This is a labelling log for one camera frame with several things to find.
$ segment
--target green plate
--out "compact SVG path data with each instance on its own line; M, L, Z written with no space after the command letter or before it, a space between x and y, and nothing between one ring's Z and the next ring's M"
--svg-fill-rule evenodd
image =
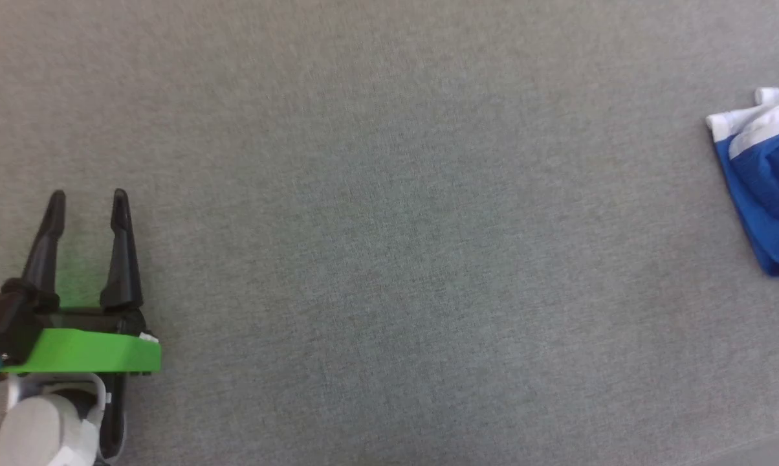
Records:
M45 328L27 362L2 372L157 372L159 343L130 335Z

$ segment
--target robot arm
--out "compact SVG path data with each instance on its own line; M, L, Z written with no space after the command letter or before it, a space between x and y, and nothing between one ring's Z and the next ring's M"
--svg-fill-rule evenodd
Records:
M159 370L159 340L139 309L128 195L114 195L114 247L100 307L60 307L54 286L64 215L64 192L54 192L22 277L1 289L0 371L9 376L0 466L112 464L126 437L127 375Z

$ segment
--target blue and white fabric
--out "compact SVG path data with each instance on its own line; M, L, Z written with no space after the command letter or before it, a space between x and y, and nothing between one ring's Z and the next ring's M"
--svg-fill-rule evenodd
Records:
M779 277L779 88L757 89L754 101L706 122L754 255Z

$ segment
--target gray textile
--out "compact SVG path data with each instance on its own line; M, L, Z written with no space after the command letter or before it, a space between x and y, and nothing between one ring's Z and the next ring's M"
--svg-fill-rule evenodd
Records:
M759 85L779 1L0 0L0 283L64 188L92 303L128 190L123 466L703 462L779 434Z

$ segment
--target blue cloth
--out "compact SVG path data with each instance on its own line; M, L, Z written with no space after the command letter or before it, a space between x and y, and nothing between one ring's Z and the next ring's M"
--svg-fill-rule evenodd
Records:
M712 115L708 124L754 255L779 277L779 103Z

